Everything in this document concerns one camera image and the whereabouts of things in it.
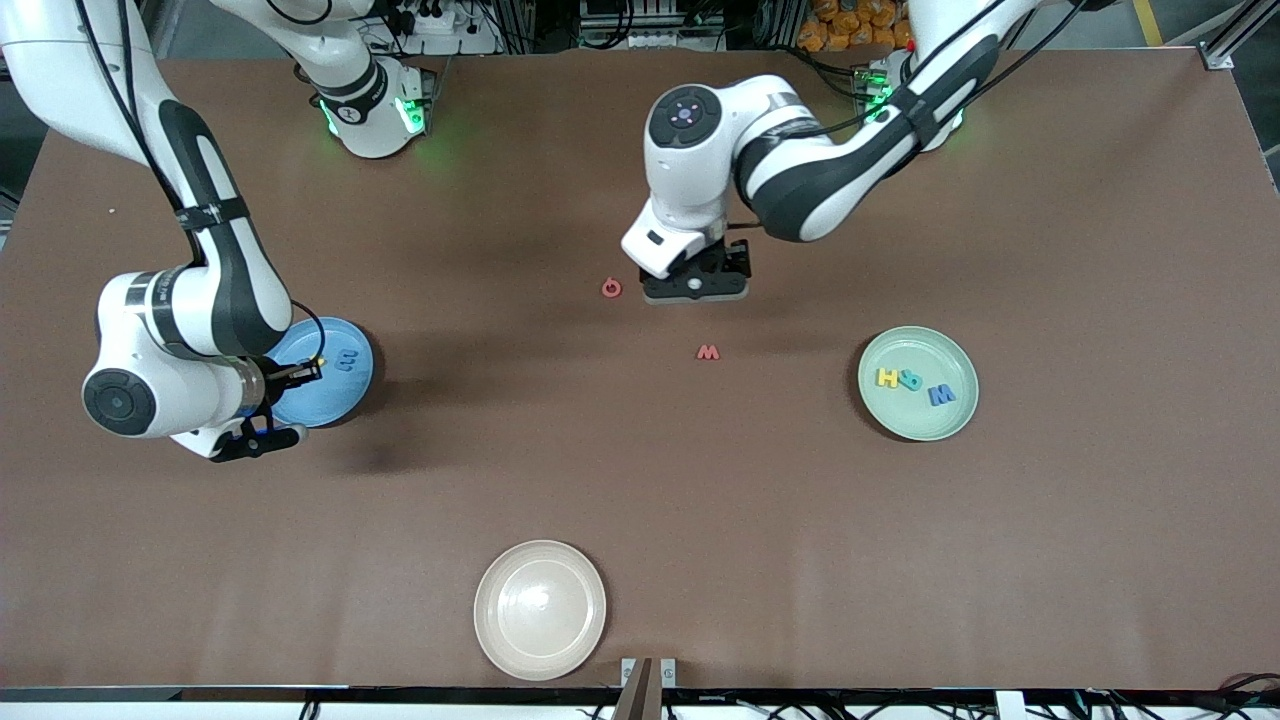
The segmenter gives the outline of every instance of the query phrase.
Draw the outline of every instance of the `blue plate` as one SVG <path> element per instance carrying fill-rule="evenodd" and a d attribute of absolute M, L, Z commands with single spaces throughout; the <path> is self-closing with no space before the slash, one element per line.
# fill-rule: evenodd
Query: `blue plate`
<path fill-rule="evenodd" d="M 324 356 L 320 379 L 284 393 L 271 407 L 284 424 L 319 428 L 343 419 L 360 405 L 374 379 L 374 348 L 360 328 L 342 318 L 320 318 Z M 310 360 L 320 346 L 320 329 L 307 318 L 294 324 L 266 356 L 280 365 Z"/>

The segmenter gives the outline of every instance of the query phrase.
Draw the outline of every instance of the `black cable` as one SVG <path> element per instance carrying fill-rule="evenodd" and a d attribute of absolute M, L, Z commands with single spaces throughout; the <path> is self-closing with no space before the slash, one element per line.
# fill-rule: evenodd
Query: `black cable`
<path fill-rule="evenodd" d="M 1149 707 L 1147 707 L 1146 705 L 1142 705 L 1140 702 L 1134 702 L 1132 700 L 1128 700 L 1126 697 L 1124 697 L 1123 694 L 1120 694 L 1116 691 L 1111 691 L 1111 694 L 1114 694 L 1116 697 L 1116 700 L 1119 700 L 1120 702 L 1123 702 L 1125 705 L 1134 706 L 1135 708 L 1138 708 L 1138 712 L 1142 712 L 1147 717 L 1151 717 L 1151 720 L 1165 720 L 1162 716 L 1160 716 L 1158 714 L 1153 712 Z"/>
<path fill-rule="evenodd" d="M 771 712 L 769 716 L 765 717 L 764 720 L 780 720 L 782 717 L 782 714 L 786 712 L 787 710 L 799 710 L 800 714 L 808 717 L 809 720 L 818 720 L 817 717 L 813 716 L 813 712 L 809 712 L 808 710 L 800 707 L 799 705 L 783 705 L 777 710 L 774 710 L 773 712 Z"/>
<path fill-rule="evenodd" d="M 106 81 L 106 87 L 111 92 L 111 99 L 115 100 L 115 106 L 119 108 L 120 114 L 124 115 L 124 123 L 129 127 L 133 140 L 138 142 L 138 147 L 142 150 L 143 158 L 146 158 L 147 164 L 151 167 L 151 172 L 156 176 L 156 181 L 160 182 L 160 188 L 164 190 L 165 197 L 169 200 L 169 205 L 173 206 L 175 213 L 182 210 L 182 201 L 178 199 L 178 193 L 174 192 L 173 187 L 169 186 L 169 181 L 165 179 L 164 174 L 160 172 L 160 167 L 156 164 L 156 159 L 151 154 L 151 147 L 147 146 L 146 138 L 142 135 L 142 127 L 138 124 L 137 119 L 129 114 L 129 109 L 124 104 L 124 99 L 120 97 L 120 88 L 118 88 L 115 86 L 115 81 L 111 79 L 111 70 L 106 64 L 106 59 L 102 56 L 102 49 L 97 44 L 97 35 L 93 32 L 93 24 L 88 19 L 88 9 L 84 8 L 84 0 L 74 0 L 74 3 L 81 24 L 84 26 L 84 35 L 88 36 L 90 50 L 92 50 L 93 59 L 97 61 L 97 68 L 102 73 L 102 79 Z M 122 40 L 124 44 L 129 44 L 128 36 Z"/>
<path fill-rule="evenodd" d="M 280 15 L 282 18 L 289 20 L 291 23 L 300 24 L 300 26 L 320 24 L 320 23 L 328 20 L 329 19 L 329 13 L 333 12 L 333 0 L 324 0 L 324 13 L 320 13 L 319 18 L 314 18 L 314 19 L 310 19 L 310 20 L 300 20 L 298 18 L 291 17 L 288 13 L 285 13 L 284 10 L 282 10 L 280 8 L 278 8 L 275 5 L 275 3 L 273 3 L 273 0 L 266 0 L 266 4 L 270 5 L 273 10 L 275 10 L 276 15 Z"/>
<path fill-rule="evenodd" d="M 951 706 L 951 712 L 947 712 L 945 708 L 938 707 L 937 705 L 931 705 L 929 707 L 932 710 L 936 710 L 937 712 L 946 715 L 951 720 L 960 720 L 960 710 L 954 705 Z"/>
<path fill-rule="evenodd" d="M 1120 703 L 1116 702 L 1116 698 L 1114 698 L 1111 696 L 1111 693 L 1103 693 L 1102 697 L 1105 697 L 1107 700 L 1107 705 L 1111 706 L 1111 719 L 1112 720 L 1129 720 L 1129 716 L 1125 715 L 1124 708 L 1120 707 Z"/>
<path fill-rule="evenodd" d="M 532 53 L 532 50 L 534 50 L 534 38 L 525 37 L 524 35 L 520 35 L 518 28 L 516 31 L 508 31 L 507 29 L 507 5 L 503 4 L 503 3 L 494 3 L 494 10 L 498 13 L 498 22 L 499 22 L 499 24 L 503 28 L 503 35 L 507 36 L 508 38 L 509 37 L 515 37 L 516 40 L 520 41 L 520 42 L 516 44 L 516 46 L 520 49 L 518 54 L 520 55 L 525 55 L 525 54 Z"/>
<path fill-rule="evenodd" d="M 1025 15 L 1023 15 L 1023 22 L 1018 23 L 1018 28 L 1014 29 L 1005 40 L 1006 49 L 1012 49 L 1018 40 L 1021 38 L 1023 33 L 1027 32 L 1027 26 L 1032 24 L 1032 18 L 1036 17 L 1036 10 L 1037 8 L 1032 8 Z"/>
<path fill-rule="evenodd" d="M 916 70 L 913 74 L 919 74 L 919 73 L 924 72 L 924 68 L 929 67 L 929 63 L 932 63 L 933 60 L 936 60 L 938 58 L 938 55 L 942 54 L 943 50 L 946 50 L 947 47 L 950 47 L 952 42 L 960 40 L 960 37 L 963 37 L 964 33 L 966 33 L 970 29 L 973 29 L 974 26 L 977 26 L 983 19 L 986 19 L 987 15 L 989 15 L 991 13 L 993 13 L 996 10 L 996 8 L 1000 8 L 1006 1 L 1007 0 L 996 0 L 991 5 L 987 5 L 986 8 L 983 8 L 983 10 L 980 13 L 978 13 L 977 15 L 974 15 L 973 19 L 970 19 L 968 23 L 965 23 L 964 26 L 961 26 L 960 29 L 957 29 L 954 33 L 951 33 L 951 36 L 947 37 L 946 41 L 943 41 L 942 45 L 940 45 L 938 49 L 933 51 L 932 55 L 929 55 L 928 58 L 924 59 L 923 63 L 920 63 L 920 67 L 916 68 Z M 838 122 L 838 123 L 836 123 L 833 126 L 820 127 L 820 128 L 813 128 L 813 129 L 805 129 L 805 131 L 788 132 L 788 133 L 785 133 L 782 137 L 787 138 L 787 140 L 800 140 L 800 138 L 805 138 L 805 137 L 820 137 L 823 135 L 829 135 L 829 133 L 833 133 L 833 132 L 837 132 L 837 131 L 842 131 L 845 128 L 854 127 L 858 123 L 861 123 L 863 120 L 865 120 L 867 118 L 874 115 L 878 111 L 879 111 L 879 108 L 870 108 L 870 109 L 868 109 L 864 113 L 859 113 L 858 115 L 854 115 L 852 118 L 849 118 L 847 120 Z M 946 120 L 943 120 L 942 123 L 938 123 L 938 124 L 940 126 L 946 124 Z"/>
<path fill-rule="evenodd" d="M 804 49 L 800 49 L 800 47 L 792 47 L 790 45 L 771 45 L 768 47 L 764 47 L 764 50 L 782 50 L 783 53 L 790 54 L 791 56 L 796 58 L 797 60 L 800 60 L 801 63 L 804 63 L 804 64 L 806 64 L 806 65 L 809 65 L 812 68 L 815 68 L 815 69 L 820 68 L 823 70 L 827 70 L 828 73 L 833 73 L 833 74 L 838 74 L 838 76 L 854 77 L 854 70 L 851 70 L 849 68 L 841 68 L 840 65 L 832 65 L 829 63 L 823 63 L 822 60 L 814 58 L 813 54 L 810 54 L 808 50 L 804 50 Z"/>
<path fill-rule="evenodd" d="M 160 172 L 160 164 L 156 163 L 155 155 L 151 152 L 151 146 L 147 145 L 146 136 L 142 133 L 142 124 L 134 113 L 129 113 L 129 108 L 120 96 L 120 88 L 116 87 L 115 81 L 111 79 L 111 69 L 106 64 L 106 58 L 102 56 L 102 47 L 97 44 L 97 33 L 93 32 L 93 23 L 90 22 L 88 9 L 84 6 L 84 0 L 74 0 L 76 14 L 79 15 L 81 24 L 84 27 L 84 35 L 88 37 L 88 46 L 93 54 L 93 60 L 97 63 L 99 72 L 102 73 L 102 79 L 106 82 L 106 88 L 111 92 L 111 99 L 115 101 L 116 109 L 120 110 L 120 115 L 124 117 L 124 124 L 129 128 L 129 135 L 133 136 L 134 142 L 138 143 L 138 150 L 142 151 L 142 158 L 146 160 L 147 168 L 151 174 L 155 176 L 156 182 L 160 184 L 160 190 L 164 192 L 165 200 L 169 201 L 169 206 L 177 213 L 182 210 L 182 199 L 178 197 L 177 191 L 169 184 L 168 178 Z M 123 1 L 116 6 L 116 10 L 124 13 Z M 128 15 L 125 14 L 122 19 L 122 26 L 128 27 Z M 124 56 L 128 58 L 127 67 L 132 65 L 133 56 L 133 41 L 128 32 L 120 37 L 120 45 L 123 47 Z M 133 74 L 132 69 L 127 74 L 127 88 L 125 91 L 129 96 L 134 95 L 133 91 Z M 200 249 L 200 243 L 196 242 L 196 234 L 187 231 L 187 245 L 191 247 L 191 264 L 202 265 L 205 263 L 205 252 Z"/>
<path fill-rule="evenodd" d="M 815 705 L 828 720 L 854 720 L 854 716 L 849 714 L 844 707 L 837 707 L 835 705 Z"/>
<path fill-rule="evenodd" d="M 1245 685 L 1252 685 L 1253 683 L 1258 683 L 1261 680 L 1280 680 L 1280 674 L 1276 674 L 1276 673 L 1254 673 L 1252 675 L 1247 675 L 1247 676 L 1244 676 L 1244 678 L 1242 678 L 1242 679 L 1231 683 L 1230 685 L 1222 685 L 1221 688 L 1217 688 L 1213 692 L 1229 693 L 1229 692 L 1233 692 L 1233 691 L 1238 691 L 1238 689 L 1240 689 L 1240 688 L 1243 688 Z"/>
<path fill-rule="evenodd" d="M 472 4 L 472 8 L 475 8 L 475 5 L 480 6 L 480 12 L 484 14 L 484 19 L 489 20 L 489 24 L 493 27 L 494 32 L 502 33 L 502 38 L 507 41 L 507 51 L 506 51 L 507 55 L 512 55 L 513 54 L 513 53 L 511 53 L 511 46 L 512 45 L 516 45 L 517 47 L 521 47 L 521 49 L 525 46 L 526 42 L 529 45 L 532 45 L 532 42 L 534 42 L 532 40 L 530 40 L 530 38 L 527 38 L 527 37 L 525 37 L 522 35 L 518 35 L 518 33 L 515 37 L 517 40 L 524 41 L 524 42 L 512 42 L 511 41 L 512 35 L 507 31 L 507 28 L 504 28 L 502 26 L 502 23 L 499 23 L 498 20 L 495 20 L 493 18 L 493 15 L 489 13 L 489 6 L 485 5 L 484 3 L 475 3 L 475 4 Z"/>
<path fill-rule="evenodd" d="M 138 99 L 133 90 L 133 36 L 129 35 L 129 13 L 127 10 L 128 0 L 118 0 L 115 4 L 115 12 L 120 15 L 120 54 L 124 65 L 124 95 L 128 99 L 129 115 L 137 120 L 138 118 Z"/>
<path fill-rule="evenodd" d="M 590 47 L 591 50 L 612 50 L 621 45 L 628 35 L 631 35 L 631 27 L 636 19 L 636 6 L 634 0 L 625 0 L 626 5 L 618 9 L 618 27 L 613 31 L 608 40 L 600 45 L 593 45 L 585 40 L 580 40 L 584 47 Z"/>
<path fill-rule="evenodd" d="M 293 306 L 297 307 L 298 310 L 302 310 L 303 313 L 306 313 L 307 315 L 310 315 L 311 320 L 315 322 L 316 328 L 320 331 L 320 347 L 316 348 L 316 354 L 312 355 L 311 360 L 310 360 L 310 364 L 317 365 L 320 363 L 320 357 L 324 356 L 324 324 L 320 322 L 320 318 L 316 316 L 316 314 L 312 313 L 311 309 L 307 307 L 306 305 L 298 302 L 297 300 L 292 300 L 292 299 L 289 300 L 289 302 L 292 302 Z M 316 703 L 316 714 L 319 714 L 319 712 L 320 712 L 319 703 Z"/>
<path fill-rule="evenodd" d="M 1039 53 L 1041 50 L 1043 50 L 1046 45 L 1048 45 L 1050 42 L 1052 42 L 1053 38 L 1057 37 L 1057 35 L 1060 32 L 1062 32 L 1064 29 L 1066 29 L 1066 26 L 1075 18 L 1075 15 L 1078 15 L 1080 13 L 1082 9 L 1084 9 L 1084 3 L 1080 3 L 1080 4 L 1075 5 L 1074 8 L 1071 8 L 1071 10 L 1066 15 L 1064 15 L 1062 19 L 1056 26 L 1053 26 L 1053 29 L 1051 29 L 1048 32 L 1048 35 L 1046 35 L 1044 37 L 1042 37 L 1039 40 L 1039 42 L 1037 42 L 1036 45 L 1033 45 L 1032 49 L 1027 51 L 1027 54 L 1024 54 L 1021 58 L 1014 60 L 1012 64 L 1010 64 L 1007 68 L 1005 68 L 998 76 L 996 76 L 995 79 L 992 79 L 992 81 L 987 82 L 986 85 L 983 85 L 982 87 L 979 87 L 978 91 L 974 92 L 973 95 L 970 95 L 968 100 L 965 100 L 964 102 L 961 102 L 959 108 L 956 108 L 955 110 L 951 110 L 950 113 L 947 113 L 947 117 L 942 118 L 942 122 L 938 123 L 938 124 L 940 126 L 947 124 L 951 120 L 951 118 L 956 117 L 956 114 L 960 113 L 960 110 L 964 110 L 965 108 L 968 108 L 974 100 L 977 100 L 977 99 L 982 97 L 983 95 L 986 95 L 988 90 L 991 90 L 992 87 L 996 87 L 997 85 L 1000 85 L 1001 82 L 1004 82 L 1005 78 L 1007 78 L 1009 76 L 1014 74 L 1018 70 L 1018 68 L 1020 68 L 1024 64 L 1027 64 L 1027 60 L 1030 60 L 1032 58 L 1034 58 L 1036 54 Z"/>
<path fill-rule="evenodd" d="M 310 700 L 311 693 L 302 693 L 302 712 L 298 712 L 298 720 L 316 720 L 320 717 L 320 702 Z"/>
<path fill-rule="evenodd" d="M 397 60 L 403 60 L 404 58 L 408 58 L 410 54 L 404 51 L 404 45 L 399 41 L 399 35 L 397 35 L 396 31 L 392 29 L 392 18 L 390 18 L 392 12 L 393 8 L 390 8 L 389 4 L 378 5 L 378 17 L 381 18 L 383 26 L 387 28 L 387 35 L 392 36 L 392 42 L 396 44 L 396 53 L 387 53 L 385 55 L 389 55 Z"/>
<path fill-rule="evenodd" d="M 892 705 L 892 703 L 888 703 L 888 705 L 882 705 L 882 706 L 879 706 L 879 707 L 877 707 L 877 708 L 872 710 L 872 711 L 870 711 L 870 712 L 868 712 L 867 715 L 863 715 L 863 720 L 872 720 L 872 717 L 876 717 L 876 716 L 877 716 L 877 715 L 879 715 L 881 712 L 883 712 L 883 711 L 888 710 L 888 706 L 890 706 L 890 705 Z"/>

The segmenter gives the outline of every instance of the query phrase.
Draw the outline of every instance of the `orange packaging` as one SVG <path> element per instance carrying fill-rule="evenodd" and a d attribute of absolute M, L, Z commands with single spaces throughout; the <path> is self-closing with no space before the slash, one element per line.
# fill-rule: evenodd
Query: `orange packaging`
<path fill-rule="evenodd" d="M 838 32 L 840 35 L 852 35 L 860 24 L 861 23 L 858 22 L 858 13 L 841 12 L 836 13 L 836 18 L 831 20 L 831 29 L 832 32 Z"/>
<path fill-rule="evenodd" d="M 911 22 L 897 20 L 893 26 L 893 47 L 902 49 L 911 42 Z"/>
<path fill-rule="evenodd" d="M 810 53 L 817 53 L 822 50 L 826 40 L 827 26 L 814 20 L 808 20 L 800 26 L 800 35 L 796 37 L 796 45 Z"/>
<path fill-rule="evenodd" d="M 813 14 L 822 22 L 831 22 L 840 12 L 840 0 L 813 0 Z"/>
<path fill-rule="evenodd" d="M 897 5 L 893 0 L 872 0 L 872 24 L 887 28 L 897 19 Z"/>

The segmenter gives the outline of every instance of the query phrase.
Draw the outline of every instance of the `brown table surface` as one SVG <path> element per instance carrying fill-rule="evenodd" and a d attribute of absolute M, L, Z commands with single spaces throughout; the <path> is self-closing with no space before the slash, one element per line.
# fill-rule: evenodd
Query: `brown table surface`
<path fill-rule="evenodd" d="M 0 263 L 5 683 L 518 684 L 471 605 L 541 537 L 609 593 L 559 684 L 643 653 L 686 685 L 1280 665 L 1280 201 L 1193 51 L 1046 53 L 823 242 L 751 234 L 748 300 L 675 307 L 617 246 L 649 105 L 778 72 L 845 115 L 792 59 L 458 59 L 433 137 L 380 161 L 328 137 L 287 63 L 164 70 L 291 292 L 367 328 L 385 377 L 256 461 L 95 428 L 99 290 L 186 246 L 146 170 L 51 136 Z M 980 373 L 952 439 L 891 439 L 851 398 L 899 324 Z"/>

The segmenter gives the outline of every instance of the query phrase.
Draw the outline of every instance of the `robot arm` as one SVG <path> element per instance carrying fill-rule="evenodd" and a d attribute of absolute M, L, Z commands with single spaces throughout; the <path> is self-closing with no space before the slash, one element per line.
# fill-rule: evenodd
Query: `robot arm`
<path fill-rule="evenodd" d="M 372 0 L 212 0 L 280 44 L 320 94 L 330 131 L 361 158 L 384 158 L 426 128 L 435 74 L 374 58 L 349 20 Z"/>
<path fill-rule="evenodd" d="M 1041 1 L 911 0 L 915 72 L 840 145 L 776 76 L 663 95 L 645 129 L 650 197 L 622 238 L 646 299 L 745 291 L 745 245 L 722 242 L 731 182 L 773 237 L 813 242 L 833 231 L 881 179 L 946 137 L 954 113 L 995 67 L 1000 40 Z"/>
<path fill-rule="evenodd" d="M 264 357 L 289 325 L 289 295 L 212 133 L 160 77 L 134 4 L 5 0 L 0 47 L 18 92 L 50 127 L 155 169 L 192 242 L 192 263 L 119 275 L 102 290 L 99 357 L 82 386 L 90 416 L 120 436 L 170 436 L 214 460 L 297 445 L 306 429 L 274 427 L 270 404 L 319 372 Z M 136 106 L 136 122 L 122 104 Z M 268 429 L 253 430 L 252 415 L 265 415 Z"/>

